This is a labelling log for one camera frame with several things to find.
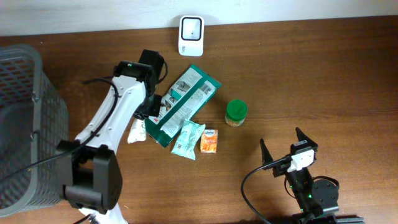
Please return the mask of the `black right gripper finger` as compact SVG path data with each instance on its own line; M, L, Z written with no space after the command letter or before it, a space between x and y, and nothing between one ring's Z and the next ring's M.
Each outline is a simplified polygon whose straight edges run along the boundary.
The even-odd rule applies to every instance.
M265 166L272 163L274 160L263 139L260 139L260 147L262 152L262 165Z
M306 134L304 134L299 127L296 127L295 131L299 141L306 141L307 143L309 143L311 147L318 147L318 144L312 139L310 139Z

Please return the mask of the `orange tissue pack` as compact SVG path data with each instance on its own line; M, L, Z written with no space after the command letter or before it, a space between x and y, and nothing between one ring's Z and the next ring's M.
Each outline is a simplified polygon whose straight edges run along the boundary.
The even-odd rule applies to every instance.
M200 152L216 153L218 143L218 130L206 129L201 135Z

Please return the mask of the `white cream tube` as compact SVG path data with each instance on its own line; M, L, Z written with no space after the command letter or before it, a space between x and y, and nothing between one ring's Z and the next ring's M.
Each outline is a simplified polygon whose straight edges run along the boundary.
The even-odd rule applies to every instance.
M127 137L127 143L132 144L135 142L143 142L146 140L146 126L145 121L135 119L130 128L129 135Z

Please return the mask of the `teal wipes pouch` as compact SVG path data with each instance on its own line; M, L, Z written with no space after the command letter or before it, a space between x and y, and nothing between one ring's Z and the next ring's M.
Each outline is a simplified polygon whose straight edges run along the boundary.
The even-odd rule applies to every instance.
M200 125L193 121L186 119L181 128L180 135L178 136L174 148L171 153L191 160L195 160L194 148L206 125Z

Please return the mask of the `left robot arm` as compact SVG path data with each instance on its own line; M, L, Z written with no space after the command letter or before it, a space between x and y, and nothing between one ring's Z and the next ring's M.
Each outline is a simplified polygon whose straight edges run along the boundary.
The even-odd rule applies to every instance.
M161 96L156 86L167 73L160 53L143 50L138 62L122 60L106 78L110 89L87 127L73 141L56 148L57 190L60 198L85 214L91 223L125 223L118 200L123 178L116 153L131 118L159 115Z

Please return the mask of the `green white wipes package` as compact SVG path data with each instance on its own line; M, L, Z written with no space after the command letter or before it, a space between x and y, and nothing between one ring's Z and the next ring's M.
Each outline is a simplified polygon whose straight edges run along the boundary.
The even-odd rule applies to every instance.
M167 147L193 116L214 96L221 83L196 65L190 65L161 98L158 116L145 120L146 132Z

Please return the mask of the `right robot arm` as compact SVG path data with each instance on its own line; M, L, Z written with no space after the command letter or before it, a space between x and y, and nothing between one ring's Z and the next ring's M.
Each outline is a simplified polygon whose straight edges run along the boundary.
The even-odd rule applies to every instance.
M364 218L357 216L337 217L340 184L327 176L313 177L308 167L316 161L318 144L295 129L298 142L290 146L290 153L273 160L263 139L260 140L262 163L272 169L274 177L284 176L285 184L292 189L292 196L297 201L301 212L290 217L270 218L270 223L288 224L354 224L364 223Z

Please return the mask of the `green lid jar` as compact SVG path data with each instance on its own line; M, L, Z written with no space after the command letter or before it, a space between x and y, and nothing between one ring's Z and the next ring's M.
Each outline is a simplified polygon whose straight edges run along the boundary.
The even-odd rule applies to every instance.
M226 107L225 121L232 127L243 124L248 113L248 106L242 100L232 100Z

